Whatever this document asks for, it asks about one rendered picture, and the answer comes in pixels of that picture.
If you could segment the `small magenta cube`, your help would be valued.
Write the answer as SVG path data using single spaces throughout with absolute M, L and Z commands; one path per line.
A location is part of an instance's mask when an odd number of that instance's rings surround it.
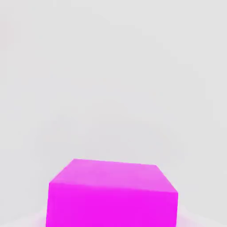
M 49 183 L 46 227 L 176 227 L 177 207 L 156 165 L 74 159 Z

